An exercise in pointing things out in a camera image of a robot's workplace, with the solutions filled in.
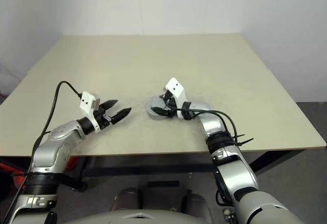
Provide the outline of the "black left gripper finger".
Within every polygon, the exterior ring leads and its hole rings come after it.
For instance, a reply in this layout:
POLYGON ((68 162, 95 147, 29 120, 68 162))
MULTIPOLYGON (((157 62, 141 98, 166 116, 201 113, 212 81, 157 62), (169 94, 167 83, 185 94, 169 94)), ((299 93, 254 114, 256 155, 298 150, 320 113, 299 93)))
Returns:
POLYGON ((124 108, 117 112, 114 116, 111 117, 111 123, 112 124, 117 124, 119 121, 123 120, 125 117, 129 115, 131 112, 132 108, 124 108))
POLYGON ((101 108, 104 110, 109 110, 111 109, 116 103, 118 102, 118 100, 113 99, 113 100, 107 100, 105 102, 103 102, 101 104, 101 108))

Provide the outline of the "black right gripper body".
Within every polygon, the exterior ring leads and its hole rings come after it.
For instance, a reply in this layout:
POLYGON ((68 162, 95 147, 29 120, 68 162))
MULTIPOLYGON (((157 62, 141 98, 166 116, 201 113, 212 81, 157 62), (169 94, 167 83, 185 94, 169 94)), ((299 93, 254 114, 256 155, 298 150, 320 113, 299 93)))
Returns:
POLYGON ((168 108, 177 107, 175 98, 173 97, 173 94, 170 91, 166 91, 166 93, 163 95, 163 101, 168 108))

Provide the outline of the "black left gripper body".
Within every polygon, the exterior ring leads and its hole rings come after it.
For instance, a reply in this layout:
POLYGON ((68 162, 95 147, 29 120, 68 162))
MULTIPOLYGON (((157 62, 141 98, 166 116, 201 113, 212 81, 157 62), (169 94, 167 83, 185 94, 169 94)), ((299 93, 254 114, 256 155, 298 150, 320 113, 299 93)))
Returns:
POLYGON ((99 128, 106 128, 109 125, 114 125, 113 118, 107 115, 106 110, 101 107, 93 112, 93 116, 99 128))

